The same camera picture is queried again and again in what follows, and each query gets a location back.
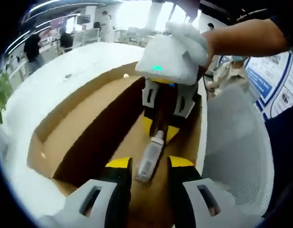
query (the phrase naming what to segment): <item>desk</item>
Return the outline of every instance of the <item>desk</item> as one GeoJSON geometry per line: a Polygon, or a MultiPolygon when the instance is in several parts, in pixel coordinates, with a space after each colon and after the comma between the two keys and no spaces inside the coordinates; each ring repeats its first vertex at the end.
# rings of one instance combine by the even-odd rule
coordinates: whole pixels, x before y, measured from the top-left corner
{"type": "MultiPolygon", "coordinates": [[[[70,93],[112,68],[140,60],[143,51],[141,47],[103,42],[79,47],[44,65],[14,91],[3,113],[4,124],[12,132],[13,140],[5,166],[15,193],[32,216],[52,215],[63,207],[65,201],[51,180],[26,165],[34,129],[70,93]],[[65,80],[67,74],[73,77],[65,80]]],[[[202,80],[199,94],[203,109],[196,163],[201,171],[207,131],[206,91],[202,80]]]]}

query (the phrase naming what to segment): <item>green plant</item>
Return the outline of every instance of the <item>green plant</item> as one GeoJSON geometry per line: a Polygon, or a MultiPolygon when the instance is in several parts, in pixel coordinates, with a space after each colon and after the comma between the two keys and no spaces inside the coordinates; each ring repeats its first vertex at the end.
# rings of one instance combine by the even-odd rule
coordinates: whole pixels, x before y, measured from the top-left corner
{"type": "Polygon", "coordinates": [[[3,123],[2,112],[6,110],[6,103],[12,94],[9,76],[0,70],[0,124],[3,123]]]}

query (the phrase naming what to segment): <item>green light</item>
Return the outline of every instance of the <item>green light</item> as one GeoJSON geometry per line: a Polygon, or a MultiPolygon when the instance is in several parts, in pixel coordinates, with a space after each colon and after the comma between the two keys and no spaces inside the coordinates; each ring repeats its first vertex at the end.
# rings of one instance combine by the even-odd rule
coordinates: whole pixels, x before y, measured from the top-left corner
{"type": "Polygon", "coordinates": [[[162,70],[161,66],[153,66],[152,70],[162,70]]]}

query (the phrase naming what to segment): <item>human hand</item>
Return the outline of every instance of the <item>human hand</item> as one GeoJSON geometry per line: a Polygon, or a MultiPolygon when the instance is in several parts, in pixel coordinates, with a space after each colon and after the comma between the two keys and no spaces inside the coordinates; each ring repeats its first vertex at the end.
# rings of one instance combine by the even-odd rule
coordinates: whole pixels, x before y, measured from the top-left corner
{"type": "Polygon", "coordinates": [[[210,56],[208,54],[208,44],[199,30],[195,29],[191,23],[178,24],[170,21],[166,23],[166,30],[186,48],[191,59],[196,64],[207,69],[210,56]]]}
{"type": "Polygon", "coordinates": [[[209,92],[214,92],[214,89],[218,88],[218,85],[214,82],[209,83],[205,86],[206,90],[209,92]]]}

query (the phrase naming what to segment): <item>human arm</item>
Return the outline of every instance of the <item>human arm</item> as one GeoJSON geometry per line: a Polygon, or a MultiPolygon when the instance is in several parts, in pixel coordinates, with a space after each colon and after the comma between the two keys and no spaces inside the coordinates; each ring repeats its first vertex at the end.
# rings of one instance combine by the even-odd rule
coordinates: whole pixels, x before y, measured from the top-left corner
{"type": "Polygon", "coordinates": [[[262,57],[289,49],[282,31],[271,19],[248,20],[205,32],[202,36],[207,40],[209,64],[214,55],[262,57]]]}
{"type": "Polygon", "coordinates": [[[219,86],[219,82],[216,81],[216,82],[211,82],[208,85],[206,85],[206,88],[208,90],[210,90],[210,89],[216,89],[216,88],[218,88],[218,86],[219,86]]]}

